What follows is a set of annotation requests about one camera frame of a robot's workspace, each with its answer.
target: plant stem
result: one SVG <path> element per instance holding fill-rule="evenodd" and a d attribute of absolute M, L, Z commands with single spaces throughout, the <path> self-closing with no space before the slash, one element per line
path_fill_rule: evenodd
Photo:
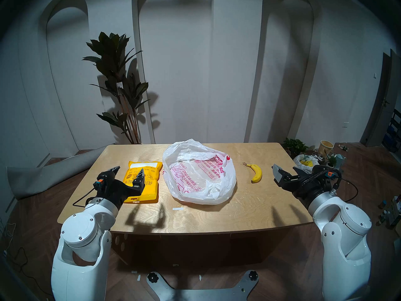
<path fill-rule="evenodd" d="M 137 119 L 136 119 L 136 110 L 133 110 L 133 122 L 135 123 L 135 129 L 136 129 L 136 133 L 137 133 L 137 135 L 139 135 L 138 134 L 138 122 L 137 122 Z"/>
<path fill-rule="evenodd" d="M 130 114 L 130 108 L 128 107 L 127 101 L 125 100 L 125 96 L 123 97 L 123 99 L 124 99 L 125 107 L 127 108 L 128 118 L 130 119 L 130 122 L 131 122 L 133 135 L 135 136 L 136 143 L 139 143 L 139 141 L 138 141 L 138 133 L 137 133 L 136 128 L 135 128 L 135 126 L 134 126 L 134 124 L 132 122 L 132 118 L 131 118 L 131 114 Z"/>
<path fill-rule="evenodd" d="M 128 141 L 131 142 L 131 144 L 133 145 L 132 140 L 129 138 L 129 136 L 127 135 L 127 133 L 125 132 L 124 135 L 127 137 Z"/>
<path fill-rule="evenodd" d="M 134 142 L 133 142 L 133 138 L 132 138 L 132 135 L 131 135 L 131 131 L 130 131 L 130 127 L 128 126 L 128 122 L 127 121 L 125 121 L 125 124 L 127 125 L 127 128 L 128 128 L 128 133 L 130 134 L 130 137 L 131 137 L 131 144 L 133 145 L 134 144 Z"/>

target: rolled mat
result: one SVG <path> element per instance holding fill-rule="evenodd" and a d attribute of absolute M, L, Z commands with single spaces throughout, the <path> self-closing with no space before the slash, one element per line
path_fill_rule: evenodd
<path fill-rule="evenodd" d="M 90 168 L 106 146 L 49 166 L 37 168 L 7 167 L 8 183 L 16 199 L 35 195 Z"/>

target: white plastic bag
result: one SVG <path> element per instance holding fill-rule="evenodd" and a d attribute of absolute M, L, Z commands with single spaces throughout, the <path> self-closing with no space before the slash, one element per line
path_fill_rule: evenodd
<path fill-rule="evenodd" d="M 312 155 L 301 154 L 301 155 L 296 156 L 296 157 L 294 158 L 294 163 L 297 165 L 298 168 L 300 168 L 300 169 L 306 171 L 307 173 L 312 173 L 313 166 L 312 166 L 312 167 L 310 167 L 310 166 L 305 166 L 304 164 L 302 164 L 302 163 L 300 162 L 300 161 L 302 161 L 302 160 L 304 160 L 304 161 L 312 161 L 313 166 L 319 165 L 318 159 L 315 158 L 315 157 L 312 156 Z"/>
<path fill-rule="evenodd" d="M 163 153 L 163 177 L 173 197 L 203 205 L 228 200 L 237 182 L 233 160 L 226 153 L 189 139 Z"/>

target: cable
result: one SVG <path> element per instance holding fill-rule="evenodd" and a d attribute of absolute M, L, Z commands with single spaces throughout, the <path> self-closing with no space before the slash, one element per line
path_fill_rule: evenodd
<path fill-rule="evenodd" d="M 81 206 L 81 205 L 75 205 L 76 203 L 78 203 L 81 199 L 85 198 L 89 193 L 91 193 L 95 188 L 93 188 L 92 190 L 90 190 L 88 193 L 86 193 L 83 197 L 81 197 L 80 199 L 78 199 L 76 202 L 73 203 L 73 206 L 75 207 L 83 207 L 85 208 L 85 206 Z"/>
<path fill-rule="evenodd" d="M 12 239 L 14 237 L 15 227 L 17 226 L 16 223 L 7 223 L 7 224 L 10 225 L 10 226 L 14 226 L 14 229 L 12 230 L 12 234 L 9 231 L 6 230 L 6 235 L 11 237 L 10 242 L 8 243 L 8 247 L 7 247 L 6 251 L 10 248 L 11 241 L 12 241 Z"/>
<path fill-rule="evenodd" d="M 15 262 L 15 261 L 16 261 L 18 255 L 19 255 L 21 249 L 22 249 L 22 251 L 24 252 L 24 256 L 25 256 L 26 262 L 23 263 L 22 265 L 19 265 L 19 264 L 18 264 L 17 262 Z M 39 286 L 38 281 L 36 280 L 36 278 L 34 278 L 34 277 L 32 277 L 32 276 L 29 276 L 29 275 L 26 275 L 25 272 L 24 272 L 24 270 L 22 269 L 25 265 L 28 264 L 28 257 L 26 256 L 24 247 L 20 247 L 20 248 L 18 249 L 18 251 L 17 251 L 17 254 L 15 255 L 15 257 L 12 257 L 12 259 L 15 260 L 15 261 L 13 261 L 13 260 L 11 260 L 11 259 L 10 259 L 10 261 L 11 261 L 12 263 L 14 263 L 15 265 L 17 265 L 17 266 L 20 268 L 20 269 L 18 270 L 18 272 L 21 272 L 22 274 L 24 274 L 24 275 L 25 275 L 26 277 L 28 277 L 28 278 L 32 278 L 32 279 L 35 281 L 35 283 L 36 283 L 36 285 L 38 286 L 38 288 L 39 288 L 43 293 L 45 293 L 46 295 L 49 295 L 49 296 L 53 297 L 53 294 L 50 294 L 50 293 L 48 293 L 48 292 L 45 292 L 45 291 L 41 288 L 41 286 Z"/>
<path fill-rule="evenodd" d="M 345 179 L 345 178 L 343 178 L 343 180 L 346 181 L 346 182 L 348 182 L 349 184 L 351 184 L 351 185 L 357 190 L 357 193 L 355 194 L 355 196 L 354 196 L 353 198 L 350 198 L 349 200 L 345 201 L 346 203 L 348 203 L 349 201 L 351 201 L 351 200 L 353 200 L 354 198 L 357 197 L 359 191 L 358 191 L 358 188 L 355 186 L 355 184 L 353 184 L 351 181 L 349 181 L 349 180 L 347 180 L 347 179 Z"/>

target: small potted plant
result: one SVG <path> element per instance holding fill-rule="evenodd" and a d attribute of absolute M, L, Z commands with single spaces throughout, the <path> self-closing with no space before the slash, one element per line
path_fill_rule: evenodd
<path fill-rule="evenodd" d="M 286 151 L 290 152 L 289 155 L 292 159 L 308 149 L 308 147 L 299 139 L 286 138 L 282 146 Z"/>
<path fill-rule="evenodd" d="M 337 159 L 335 156 L 329 156 L 327 158 L 328 162 L 327 162 L 327 166 L 334 168 L 337 164 Z"/>

